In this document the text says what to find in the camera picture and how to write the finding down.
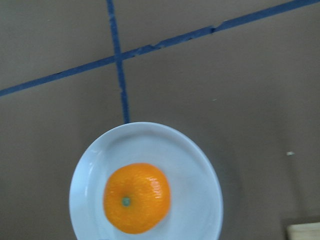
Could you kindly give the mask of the light blue plate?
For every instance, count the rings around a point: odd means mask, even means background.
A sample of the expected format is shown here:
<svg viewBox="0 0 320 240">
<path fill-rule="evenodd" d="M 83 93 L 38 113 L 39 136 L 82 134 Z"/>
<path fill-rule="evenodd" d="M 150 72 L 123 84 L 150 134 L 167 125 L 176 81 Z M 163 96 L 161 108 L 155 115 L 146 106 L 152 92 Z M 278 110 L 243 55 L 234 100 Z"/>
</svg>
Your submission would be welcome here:
<svg viewBox="0 0 320 240">
<path fill-rule="evenodd" d="M 168 215 L 141 234 L 116 229 L 103 211 L 108 178 L 133 163 L 161 169 L 171 189 Z M 133 122 L 102 134 L 81 156 L 70 185 L 69 212 L 79 240 L 217 240 L 223 198 L 214 168 L 192 140 L 163 124 Z"/>
</svg>

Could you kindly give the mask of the bamboo cutting board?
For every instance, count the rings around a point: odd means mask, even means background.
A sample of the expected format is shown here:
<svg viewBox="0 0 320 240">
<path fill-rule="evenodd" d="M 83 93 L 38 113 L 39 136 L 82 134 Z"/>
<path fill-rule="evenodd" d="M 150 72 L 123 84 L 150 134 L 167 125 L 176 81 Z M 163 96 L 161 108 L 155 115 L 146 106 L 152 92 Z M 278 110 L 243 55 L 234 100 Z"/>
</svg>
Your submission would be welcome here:
<svg viewBox="0 0 320 240">
<path fill-rule="evenodd" d="M 320 240 L 320 223 L 289 225 L 287 234 L 289 240 Z"/>
</svg>

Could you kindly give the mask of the orange mandarin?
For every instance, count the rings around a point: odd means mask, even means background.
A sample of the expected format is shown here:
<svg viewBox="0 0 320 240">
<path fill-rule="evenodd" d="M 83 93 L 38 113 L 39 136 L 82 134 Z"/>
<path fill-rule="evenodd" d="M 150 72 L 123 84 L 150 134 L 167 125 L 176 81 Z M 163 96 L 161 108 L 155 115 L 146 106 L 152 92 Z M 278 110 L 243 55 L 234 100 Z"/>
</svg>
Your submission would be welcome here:
<svg viewBox="0 0 320 240">
<path fill-rule="evenodd" d="M 113 172 L 103 194 L 108 221 L 126 234 L 142 234 L 169 213 L 171 189 L 167 177 L 149 163 L 133 163 Z"/>
</svg>

